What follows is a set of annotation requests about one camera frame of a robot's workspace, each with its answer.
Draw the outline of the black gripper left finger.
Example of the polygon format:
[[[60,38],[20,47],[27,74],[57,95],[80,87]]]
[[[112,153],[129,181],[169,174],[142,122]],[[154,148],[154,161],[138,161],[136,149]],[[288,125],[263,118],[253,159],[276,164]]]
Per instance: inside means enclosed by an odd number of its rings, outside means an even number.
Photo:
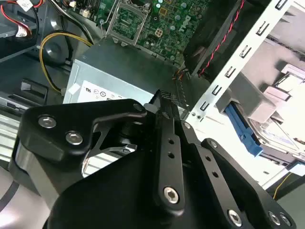
[[[137,150],[127,127],[109,140],[113,120],[168,118],[167,101],[158,91],[146,105],[121,99],[30,108],[21,118],[16,163],[52,210],[67,188]]]

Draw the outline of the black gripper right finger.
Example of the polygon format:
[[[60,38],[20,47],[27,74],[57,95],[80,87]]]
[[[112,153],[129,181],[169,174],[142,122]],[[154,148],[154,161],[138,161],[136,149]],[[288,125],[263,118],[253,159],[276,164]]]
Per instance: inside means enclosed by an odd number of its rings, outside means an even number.
[[[178,144],[174,188],[183,214],[178,229],[294,229],[292,217],[221,147],[194,129],[167,101]]]

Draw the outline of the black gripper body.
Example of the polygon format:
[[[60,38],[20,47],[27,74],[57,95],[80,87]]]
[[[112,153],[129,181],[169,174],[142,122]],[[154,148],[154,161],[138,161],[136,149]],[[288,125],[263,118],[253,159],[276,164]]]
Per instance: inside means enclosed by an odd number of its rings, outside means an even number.
[[[137,150],[67,188],[50,229],[234,229],[236,202],[193,127],[160,114],[115,119]]]

